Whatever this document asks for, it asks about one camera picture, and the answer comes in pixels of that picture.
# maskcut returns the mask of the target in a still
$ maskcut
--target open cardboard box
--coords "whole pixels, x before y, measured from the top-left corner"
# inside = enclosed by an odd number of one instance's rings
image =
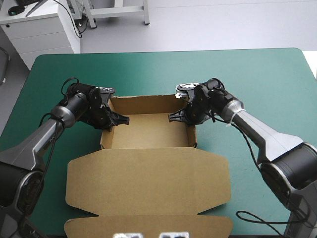
[[[130,124],[104,131],[105,149],[68,165],[66,202],[99,216],[68,221],[67,236],[227,238],[229,218],[197,214],[229,201],[228,161],[194,148],[194,126],[168,121],[184,102],[174,95],[114,97],[111,106]]]

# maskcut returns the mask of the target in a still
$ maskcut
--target metal stand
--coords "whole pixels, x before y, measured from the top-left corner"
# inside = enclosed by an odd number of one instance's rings
[[[74,9],[74,13],[72,14],[74,20],[79,20],[79,19],[81,19],[82,14],[83,14],[83,9],[82,9],[82,8],[79,9],[78,3],[81,4],[82,1],[70,0],[70,2],[71,2],[71,5],[72,5],[72,7],[73,7],[73,9]]]
[[[91,28],[96,28],[94,19],[117,16],[144,15],[145,24],[150,23],[148,0],[143,6],[123,6],[123,0],[114,0],[114,7],[92,9],[90,0],[82,0]]]

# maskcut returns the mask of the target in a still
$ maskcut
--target cardboard box flap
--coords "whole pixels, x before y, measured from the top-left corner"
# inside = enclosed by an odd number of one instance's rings
[[[142,233],[159,238],[161,232],[189,232],[191,238],[227,238],[232,222],[227,217],[182,216],[106,216],[81,218],[65,224],[69,238],[112,238],[117,233]]]
[[[123,115],[173,113],[182,109],[186,102],[175,95],[150,95],[132,97],[112,97],[113,109]]]
[[[98,215],[194,215],[229,199],[227,160],[195,148],[104,149],[68,165],[66,202]]]

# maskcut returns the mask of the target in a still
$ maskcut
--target green table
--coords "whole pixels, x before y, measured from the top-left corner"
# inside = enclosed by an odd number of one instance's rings
[[[179,83],[217,77],[249,113],[317,145],[317,84],[302,52],[263,49],[40,56],[0,137],[0,150],[16,145],[37,128],[41,116],[62,98],[60,87],[71,76],[83,83],[114,87],[118,96],[173,94]],[[235,216],[237,210],[276,221],[289,215],[263,182],[241,134],[211,120],[198,126],[197,134],[198,148],[230,162],[231,200],[205,214],[229,216],[235,235],[274,234],[265,225]],[[63,234],[66,220],[89,216],[65,203],[67,163],[98,150],[100,136],[101,131],[79,122],[56,143],[46,186],[31,219],[47,234]]]

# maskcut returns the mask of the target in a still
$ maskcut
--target white stand leg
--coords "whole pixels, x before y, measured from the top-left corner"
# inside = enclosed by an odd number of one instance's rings
[[[148,0],[143,0],[143,11],[145,24],[148,25],[150,23]]]
[[[90,27],[91,28],[96,28],[96,24],[94,22],[94,17],[93,15],[91,14],[91,4],[90,4],[90,1],[89,0],[83,0],[83,4],[85,6],[85,10],[86,10],[86,15],[88,17],[88,20],[89,20],[89,24],[90,24]]]
[[[114,0],[114,7],[123,7],[123,0]]]

